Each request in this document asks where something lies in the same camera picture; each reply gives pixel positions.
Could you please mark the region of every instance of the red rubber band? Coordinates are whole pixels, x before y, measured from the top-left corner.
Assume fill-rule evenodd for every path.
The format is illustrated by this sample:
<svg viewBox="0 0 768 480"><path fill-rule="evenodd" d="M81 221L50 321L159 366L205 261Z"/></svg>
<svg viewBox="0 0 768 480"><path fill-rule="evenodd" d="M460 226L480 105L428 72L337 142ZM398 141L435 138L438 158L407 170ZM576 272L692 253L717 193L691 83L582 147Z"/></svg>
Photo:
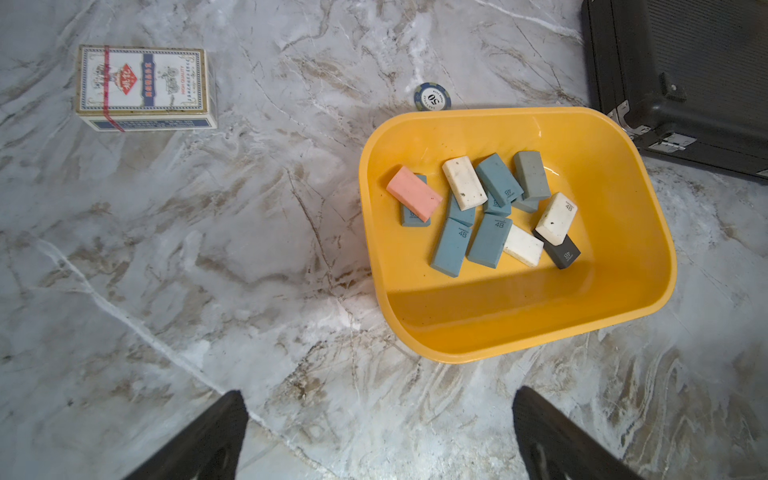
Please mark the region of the red rubber band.
<svg viewBox="0 0 768 480"><path fill-rule="evenodd" d="M123 127L109 116L109 45L104 46L104 118L114 125L119 131L125 133Z"/></svg>

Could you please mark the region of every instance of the yellow plastic basin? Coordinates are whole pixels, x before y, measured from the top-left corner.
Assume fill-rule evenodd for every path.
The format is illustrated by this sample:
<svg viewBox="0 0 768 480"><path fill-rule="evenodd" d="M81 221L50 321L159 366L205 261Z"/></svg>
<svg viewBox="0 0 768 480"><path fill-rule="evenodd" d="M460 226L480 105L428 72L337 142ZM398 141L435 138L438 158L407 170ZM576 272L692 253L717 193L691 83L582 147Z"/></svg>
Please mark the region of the yellow plastic basin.
<svg viewBox="0 0 768 480"><path fill-rule="evenodd" d="M447 200L426 228L400 225L385 187L401 165L446 199L441 165L468 155L540 151L552 193L578 205L569 231L581 256L558 270L546 253L535 268L502 254L498 268L464 261L458 278L430 268ZM389 326L418 354L471 362L540 345L659 310L677 260L667 222L629 137L588 108L503 108L399 115L376 129L360 159L360 196L376 297ZM536 214L513 209L531 232ZM482 218L478 207L475 230Z"/></svg>

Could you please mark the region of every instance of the blue eraser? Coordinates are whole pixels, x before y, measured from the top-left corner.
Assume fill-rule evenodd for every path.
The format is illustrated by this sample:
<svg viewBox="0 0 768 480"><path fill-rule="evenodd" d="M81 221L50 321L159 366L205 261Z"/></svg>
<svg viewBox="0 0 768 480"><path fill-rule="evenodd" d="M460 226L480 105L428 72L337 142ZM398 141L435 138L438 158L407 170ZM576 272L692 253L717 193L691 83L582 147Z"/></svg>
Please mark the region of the blue eraser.
<svg viewBox="0 0 768 480"><path fill-rule="evenodd" d="M427 183L426 175L416 175L422 182ZM400 204L400 210L402 210L402 225L404 227L429 227L432 224L432 219L428 218L427 221L422 221L416 216L408 207Z"/></svg>
<svg viewBox="0 0 768 480"><path fill-rule="evenodd" d="M496 197L499 204L511 204L523 194L523 187L515 180L498 154L493 154L480 162L475 172L483 186Z"/></svg>
<svg viewBox="0 0 768 480"><path fill-rule="evenodd" d="M496 268L499 259L502 258L504 242L507 241L511 228L512 220L497 215L485 215L467 260Z"/></svg>
<svg viewBox="0 0 768 480"><path fill-rule="evenodd" d="M489 191L485 191L485 196L488 197L488 201L482 205L482 211L486 215L499 215L500 217L509 217L512 215L512 205L506 204L501 206L498 204L498 200Z"/></svg>
<svg viewBox="0 0 768 480"><path fill-rule="evenodd" d="M452 218L445 219L440 243L438 243L435 257L429 265L445 275L456 278L462 269L464 255L467 253L469 237L472 229Z"/></svg>
<svg viewBox="0 0 768 480"><path fill-rule="evenodd" d="M454 197L453 192L451 192L451 201L448 203L448 218L452 218L467 227L471 227L475 224L475 209L468 208L462 212L462 209L458 207L456 197Z"/></svg>

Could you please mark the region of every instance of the black case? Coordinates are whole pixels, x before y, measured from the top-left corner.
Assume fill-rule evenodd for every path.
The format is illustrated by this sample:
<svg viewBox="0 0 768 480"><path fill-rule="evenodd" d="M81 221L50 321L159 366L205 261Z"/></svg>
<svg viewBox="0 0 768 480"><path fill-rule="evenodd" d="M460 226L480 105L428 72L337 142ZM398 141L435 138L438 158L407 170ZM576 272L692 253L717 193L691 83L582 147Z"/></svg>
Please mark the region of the black case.
<svg viewBox="0 0 768 480"><path fill-rule="evenodd" d="M642 154L768 180L768 2L584 0L592 108Z"/></svg>

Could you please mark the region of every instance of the case hinge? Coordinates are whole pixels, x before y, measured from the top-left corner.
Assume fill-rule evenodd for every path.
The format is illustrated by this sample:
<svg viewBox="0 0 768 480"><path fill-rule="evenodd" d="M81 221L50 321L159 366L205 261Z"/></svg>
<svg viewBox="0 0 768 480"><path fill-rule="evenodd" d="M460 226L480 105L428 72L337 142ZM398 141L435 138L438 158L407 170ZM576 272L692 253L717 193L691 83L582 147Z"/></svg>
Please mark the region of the case hinge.
<svg viewBox="0 0 768 480"><path fill-rule="evenodd" d="M619 127L624 129L625 132L627 132L627 135L629 135L629 138L633 139L638 135L645 135L650 131L650 127L647 125L641 125L637 128L632 128L629 125L627 125L627 122L624 120L624 116L629 113L629 100L622 101L619 105L617 105L616 108L608 112L608 117L615 121L617 124L619 124Z"/></svg>
<svg viewBox="0 0 768 480"><path fill-rule="evenodd" d="M672 154L676 151L685 150L685 147L696 141L693 137L688 137L681 134L669 134L664 139L649 146L651 150L664 152L665 154Z"/></svg>

